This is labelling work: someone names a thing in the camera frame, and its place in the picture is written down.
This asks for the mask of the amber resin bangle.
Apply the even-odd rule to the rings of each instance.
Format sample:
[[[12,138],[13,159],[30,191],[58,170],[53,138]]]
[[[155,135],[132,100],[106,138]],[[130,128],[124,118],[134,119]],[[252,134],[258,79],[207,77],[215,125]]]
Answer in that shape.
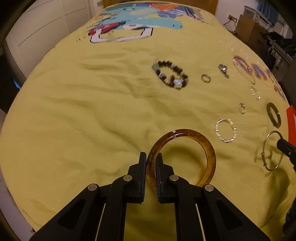
[[[201,180],[196,184],[198,187],[203,187],[207,184],[210,184],[211,180],[213,179],[215,170],[216,170],[216,154],[214,148],[210,141],[200,132],[191,129],[177,129],[170,131],[160,137],[155,144],[152,146],[148,158],[147,158],[147,165],[146,165],[146,177],[147,181],[152,188],[152,190],[157,191],[157,180],[156,180],[156,159],[158,154],[160,153],[161,149],[170,141],[176,138],[190,138],[197,142],[205,152],[206,155],[206,170],[203,174]]]

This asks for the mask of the thin silver wire bangle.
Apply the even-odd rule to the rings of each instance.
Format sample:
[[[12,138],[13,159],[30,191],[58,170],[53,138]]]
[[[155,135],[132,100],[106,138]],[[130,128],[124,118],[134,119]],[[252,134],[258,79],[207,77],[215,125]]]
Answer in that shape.
[[[274,133],[276,133],[276,134],[280,137],[280,140],[283,139],[283,136],[282,136],[282,134],[281,134],[279,131],[273,130],[273,131],[269,132],[269,133],[266,135],[266,137],[265,137],[265,139],[264,139],[264,141],[263,141],[262,152],[261,152],[261,158],[262,158],[262,161],[263,161],[263,166],[264,166],[264,167],[267,169],[267,171],[269,171],[269,172],[272,172],[272,171],[276,170],[276,169],[280,166],[281,161],[282,161],[283,156],[284,156],[284,153],[281,152],[281,156],[280,156],[280,160],[278,161],[278,164],[277,164],[274,168],[269,168],[269,167],[268,167],[268,164],[267,164],[267,162],[266,162],[266,158],[265,158],[265,147],[266,147],[266,143],[267,143],[269,137],[270,137],[272,134],[274,134]]]

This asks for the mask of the dark horn bangle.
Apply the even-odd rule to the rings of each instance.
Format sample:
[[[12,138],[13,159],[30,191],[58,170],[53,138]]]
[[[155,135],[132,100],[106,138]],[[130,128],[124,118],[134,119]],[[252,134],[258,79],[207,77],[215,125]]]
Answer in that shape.
[[[280,117],[280,113],[279,113],[278,109],[276,108],[276,106],[272,102],[269,102],[266,105],[266,111],[267,111],[268,117],[271,120],[273,126],[276,128],[280,128],[281,117]]]

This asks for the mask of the red jewelry box tray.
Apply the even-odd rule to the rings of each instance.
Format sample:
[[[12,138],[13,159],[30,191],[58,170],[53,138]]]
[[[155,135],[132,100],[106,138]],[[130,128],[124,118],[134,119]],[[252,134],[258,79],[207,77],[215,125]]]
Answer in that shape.
[[[288,142],[296,147],[296,111],[293,106],[287,109]]]

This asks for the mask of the silver charm pendant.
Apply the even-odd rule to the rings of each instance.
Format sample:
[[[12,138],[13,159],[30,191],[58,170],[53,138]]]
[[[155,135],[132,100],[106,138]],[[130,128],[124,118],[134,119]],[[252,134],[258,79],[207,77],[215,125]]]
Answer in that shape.
[[[227,74],[227,66],[224,64],[219,64],[218,66],[220,72],[226,77],[229,78],[229,75]]]

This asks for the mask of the wooden drawer cabinet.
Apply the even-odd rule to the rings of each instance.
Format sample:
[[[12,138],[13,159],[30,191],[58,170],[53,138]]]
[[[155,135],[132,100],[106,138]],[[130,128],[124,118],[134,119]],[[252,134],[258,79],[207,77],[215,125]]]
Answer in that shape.
[[[268,34],[267,30],[253,19],[240,15],[235,35],[252,49],[260,58],[263,58],[268,50],[267,40],[264,34]]]

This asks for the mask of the white printer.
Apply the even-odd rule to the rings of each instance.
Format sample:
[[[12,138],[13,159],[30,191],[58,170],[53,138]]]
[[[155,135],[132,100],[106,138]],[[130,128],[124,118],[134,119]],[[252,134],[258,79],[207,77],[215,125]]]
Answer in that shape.
[[[272,23],[268,20],[266,16],[264,16],[260,11],[257,9],[253,9],[249,6],[244,6],[244,16],[251,18],[252,20],[259,23],[265,29],[269,29]]]

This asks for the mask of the white wardrobe doors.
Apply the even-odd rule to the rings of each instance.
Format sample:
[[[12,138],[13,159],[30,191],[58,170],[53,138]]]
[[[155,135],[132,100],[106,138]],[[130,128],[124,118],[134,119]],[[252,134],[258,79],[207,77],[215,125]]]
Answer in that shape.
[[[88,1],[36,1],[6,37],[4,52],[12,72],[23,84],[43,57],[91,18]]]

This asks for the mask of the wall power socket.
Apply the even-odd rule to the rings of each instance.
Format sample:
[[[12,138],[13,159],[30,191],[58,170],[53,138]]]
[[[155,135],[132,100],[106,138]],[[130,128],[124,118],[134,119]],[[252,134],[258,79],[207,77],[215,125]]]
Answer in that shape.
[[[228,16],[228,19],[229,19],[230,21],[233,21],[234,23],[237,22],[237,18],[235,18],[235,17],[232,16],[232,15],[229,15],[229,16]]]

